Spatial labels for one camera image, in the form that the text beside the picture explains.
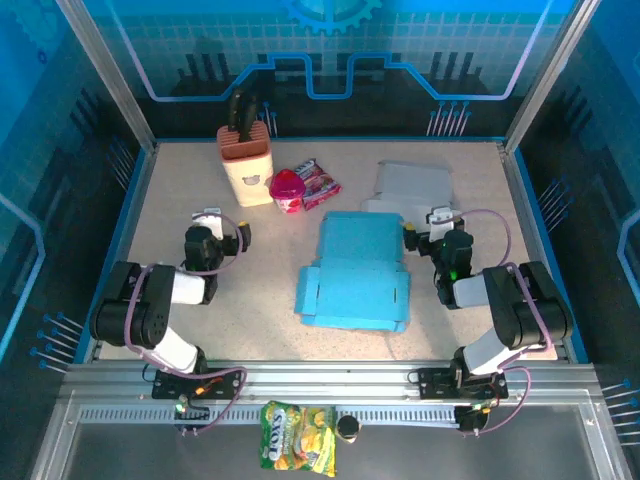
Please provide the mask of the white paper box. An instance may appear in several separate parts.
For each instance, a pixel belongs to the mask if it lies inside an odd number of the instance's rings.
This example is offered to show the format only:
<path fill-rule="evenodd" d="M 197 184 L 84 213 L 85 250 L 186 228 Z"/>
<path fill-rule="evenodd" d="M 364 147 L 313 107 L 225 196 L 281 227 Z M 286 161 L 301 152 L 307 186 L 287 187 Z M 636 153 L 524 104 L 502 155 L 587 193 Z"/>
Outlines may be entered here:
<path fill-rule="evenodd" d="M 419 231 L 428 229 L 434 208 L 452 207 L 454 192 L 446 167 L 384 160 L 379 163 L 374 194 L 360 208 L 369 213 L 396 213 Z"/>

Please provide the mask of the beige knife block brown top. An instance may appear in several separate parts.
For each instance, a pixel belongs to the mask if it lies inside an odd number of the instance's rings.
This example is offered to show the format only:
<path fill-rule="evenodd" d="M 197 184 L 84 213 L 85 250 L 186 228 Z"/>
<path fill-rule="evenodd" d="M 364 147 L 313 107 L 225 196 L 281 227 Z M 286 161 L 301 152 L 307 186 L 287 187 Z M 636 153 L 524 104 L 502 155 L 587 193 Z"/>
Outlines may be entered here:
<path fill-rule="evenodd" d="M 249 140 L 240 141 L 240 133 L 227 126 L 216 137 L 221 163 L 234 195 L 242 207 L 270 204 L 269 186 L 274 174 L 271 138 L 264 122 L 254 121 Z"/>

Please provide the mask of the pink yoghurt cup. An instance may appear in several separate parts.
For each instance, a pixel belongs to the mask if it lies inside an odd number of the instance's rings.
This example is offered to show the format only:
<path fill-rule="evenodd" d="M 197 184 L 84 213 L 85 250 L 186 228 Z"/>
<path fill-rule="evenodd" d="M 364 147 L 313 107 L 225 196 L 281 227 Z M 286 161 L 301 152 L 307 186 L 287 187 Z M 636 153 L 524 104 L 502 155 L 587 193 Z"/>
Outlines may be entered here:
<path fill-rule="evenodd" d="M 271 181 L 269 193 L 281 212 L 297 213 L 303 210 L 306 192 L 304 181 L 294 171 L 283 169 Z"/>

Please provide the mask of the red candy bag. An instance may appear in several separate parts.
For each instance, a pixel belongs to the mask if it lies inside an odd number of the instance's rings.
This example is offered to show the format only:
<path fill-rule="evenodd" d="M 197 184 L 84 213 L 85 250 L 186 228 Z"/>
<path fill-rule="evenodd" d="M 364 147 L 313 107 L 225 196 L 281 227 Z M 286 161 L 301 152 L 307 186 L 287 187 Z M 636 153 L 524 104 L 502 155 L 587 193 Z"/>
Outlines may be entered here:
<path fill-rule="evenodd" d="M 294 169 L 305 185 L 303 206 L 309 211 L 339 194 L 342 186 L 336 182 L 315 158 L 309 159 Z"/>

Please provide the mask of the aluminium mounting beam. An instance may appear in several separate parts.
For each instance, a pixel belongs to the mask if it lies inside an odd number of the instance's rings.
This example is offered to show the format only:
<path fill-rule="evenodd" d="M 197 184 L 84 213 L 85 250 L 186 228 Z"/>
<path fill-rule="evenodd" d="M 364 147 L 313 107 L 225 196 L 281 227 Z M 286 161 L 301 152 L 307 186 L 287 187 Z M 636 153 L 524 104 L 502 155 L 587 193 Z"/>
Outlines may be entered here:
<path fill-rule="evenodd" d="M 244 361 L 247 382 L 240 401 L 291 403 L 409 404 L 420 401 L 409 381 L 420 368 L 447 368 L 449 362 L 403 361 Z M 533 404 L 575 403 L 579 397 L 602 395 L 594 367 L 560 361 L 521 364 L 530 372 Z M 69 368 L 59 399 L 86 403 L 151 401 L 153 371 L 133 360 L 99 360 Z"/>

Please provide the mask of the small circuit board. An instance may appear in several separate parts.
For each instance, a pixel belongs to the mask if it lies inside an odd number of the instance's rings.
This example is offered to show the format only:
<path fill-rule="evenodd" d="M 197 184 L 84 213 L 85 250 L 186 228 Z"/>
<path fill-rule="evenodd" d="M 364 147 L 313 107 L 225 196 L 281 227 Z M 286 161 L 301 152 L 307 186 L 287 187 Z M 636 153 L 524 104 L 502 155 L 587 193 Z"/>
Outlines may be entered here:
<path fill-rule="evenodd" d="M 483 402 L 466 406 L 454 407 L 454 419 L 457 430 L 463 435 L 478 436 L 489 420 L 491 410 L 496 406 L 495 402 Z"/>
<path fill-rule="evenodd" d="M 198 421 L 209 420 L 210 416 L 209 408 L 196 406 L 190 397 L 181 395 L 174 406 L 174 419 L 186 420 L 187 424 L 176 423 L 174 427 L 183 437 L 187 434 L 197 436 L 198 432 L 205 427 L 203 423 L 198 424 Z"/>

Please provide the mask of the black round knob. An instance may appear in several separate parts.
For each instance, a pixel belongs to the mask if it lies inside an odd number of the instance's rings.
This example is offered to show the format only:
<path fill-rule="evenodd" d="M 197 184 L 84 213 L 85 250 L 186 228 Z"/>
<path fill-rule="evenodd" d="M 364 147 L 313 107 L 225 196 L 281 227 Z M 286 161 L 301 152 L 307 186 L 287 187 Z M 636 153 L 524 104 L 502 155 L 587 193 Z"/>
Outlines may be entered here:
<path fill-rule="evenodd" d="M 353 444 L 361 430 L 361 424 L 353 415 L 343 415 L 336 423 L 336 435 L 344 442 Z"/>

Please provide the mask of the yellow candy bag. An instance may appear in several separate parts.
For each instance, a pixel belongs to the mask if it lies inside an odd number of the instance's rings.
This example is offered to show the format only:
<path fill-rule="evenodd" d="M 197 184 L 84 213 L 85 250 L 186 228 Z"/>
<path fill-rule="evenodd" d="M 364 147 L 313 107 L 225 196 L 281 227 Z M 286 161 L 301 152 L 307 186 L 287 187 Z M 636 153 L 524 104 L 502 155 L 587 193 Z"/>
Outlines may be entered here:
<path fill-rule="evenodd" d="M 260 412 L 260 466 L 335 478 L 336 409 L 268 402 Z"/>

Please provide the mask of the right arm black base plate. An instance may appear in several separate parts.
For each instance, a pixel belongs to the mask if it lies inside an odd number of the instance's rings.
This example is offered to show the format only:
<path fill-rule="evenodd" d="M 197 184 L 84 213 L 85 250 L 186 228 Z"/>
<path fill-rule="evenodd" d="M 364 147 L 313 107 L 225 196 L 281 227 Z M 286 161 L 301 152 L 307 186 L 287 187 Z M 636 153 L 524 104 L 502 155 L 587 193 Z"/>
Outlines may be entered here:
<path fill-rule="evenodd" d="M 462 368 L 419 368 L 408 373 L 407 380 L 417 386 L 421 400 L 505 400 L 508 387 L 505 375 L 471 375 Z"/>

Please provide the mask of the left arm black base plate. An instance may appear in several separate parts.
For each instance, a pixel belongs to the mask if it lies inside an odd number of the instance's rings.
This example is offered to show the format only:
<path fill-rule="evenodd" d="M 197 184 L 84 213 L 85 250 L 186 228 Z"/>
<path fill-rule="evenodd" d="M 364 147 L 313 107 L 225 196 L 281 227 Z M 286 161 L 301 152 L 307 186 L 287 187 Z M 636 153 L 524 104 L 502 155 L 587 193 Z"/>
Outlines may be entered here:
<path fill-rule="evenodd" d="M 207 379 L 186 379 L 166 372 L 157 372 L 153 380 L 151 396 L 159 400 L 178 400 L 185 397 L 189 400 L 231 400 L 240 386 L 239 372 L 219 374 Z"/>

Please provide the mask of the aluminium frame post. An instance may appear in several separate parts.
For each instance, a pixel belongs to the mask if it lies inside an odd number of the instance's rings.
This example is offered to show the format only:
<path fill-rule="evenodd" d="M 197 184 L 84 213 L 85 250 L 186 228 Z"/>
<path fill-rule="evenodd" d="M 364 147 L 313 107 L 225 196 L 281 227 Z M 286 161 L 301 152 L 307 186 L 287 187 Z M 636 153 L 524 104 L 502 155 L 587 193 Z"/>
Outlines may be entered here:
<path fill-rule="evenodd" d="M 600 3 L 601 0 L 576 0 L 570 15 L 545 58 L 543 67 L 507 130 L 504 144 L 504 151 L 507 155 L 512 155 L 519 147 L 552 87 L 566 67 Z"/>
<path fill-rule="evenodd" d="M 154 153 L 156 138 L 84 2 L 55 1 L 141 148 Z"/>

